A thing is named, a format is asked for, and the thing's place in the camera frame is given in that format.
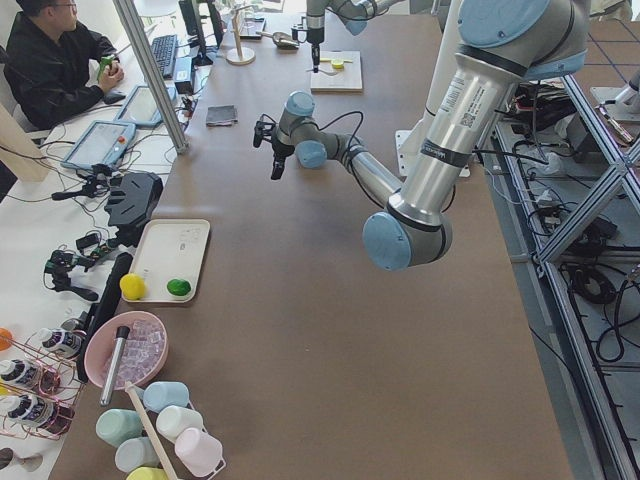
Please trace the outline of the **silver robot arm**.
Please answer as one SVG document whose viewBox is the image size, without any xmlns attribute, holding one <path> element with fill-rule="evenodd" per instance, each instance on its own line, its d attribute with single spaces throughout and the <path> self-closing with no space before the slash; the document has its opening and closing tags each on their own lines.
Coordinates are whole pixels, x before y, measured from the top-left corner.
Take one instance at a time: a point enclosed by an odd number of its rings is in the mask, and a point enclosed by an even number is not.
<svg viewBox="0 0 640 480">
<path fill-rule="evenodd" d="M 395 0 L 309 0 L 306 2 L 306 40 L 311 45 L 312 72 L 319 72 L 321 44 L 325 41 L 325 14 L 335 14 L 354 36 L 361 33 L 369 20 L 385 13 Z"/>
<path fill-rule="evenodd" d="M 561 77 L 583 66 L 590 8 L 588 1 L 462 2 L 452 23 L 461 37 L 457 67 L 404 180 L 356 135 L 322 131 L 313 118 L 314 99 L 304 91 L 289 95 L 273 125 L 255 126 L 254 143 L 271 144 L 275 179 L 290 155 L 306 168 L 337 160 L 382 203 L 362 233 L 378 267 L 398 271 L 434 262 L 453 238 L 443 204 L 499 103 L 522 81 Z"/>
</svg>

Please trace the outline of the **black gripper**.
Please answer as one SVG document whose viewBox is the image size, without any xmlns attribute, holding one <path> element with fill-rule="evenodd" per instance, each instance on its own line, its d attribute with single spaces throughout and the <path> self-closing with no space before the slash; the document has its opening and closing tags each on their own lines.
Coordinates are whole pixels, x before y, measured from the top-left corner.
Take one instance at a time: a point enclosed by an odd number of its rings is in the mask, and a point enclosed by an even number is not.
<svg viewBox="0 0 640 480">
<path fill-rule="evenodd" d="M 319 73 L 320 66 L 320 45 L 323 43 L 323 28 L 309 27 L 307 29 L 306 40 L 311 44 L 312 72 Z"/>
<path fill-rule="evenodd" d="M 271 179 L 279 180 L 284 173 L 286 159 L 294 154 L 295 146 L 290 137 L 280 130 L 275 130 L 272 133 L 271 145 L 274 157 Z"/>
</svg>

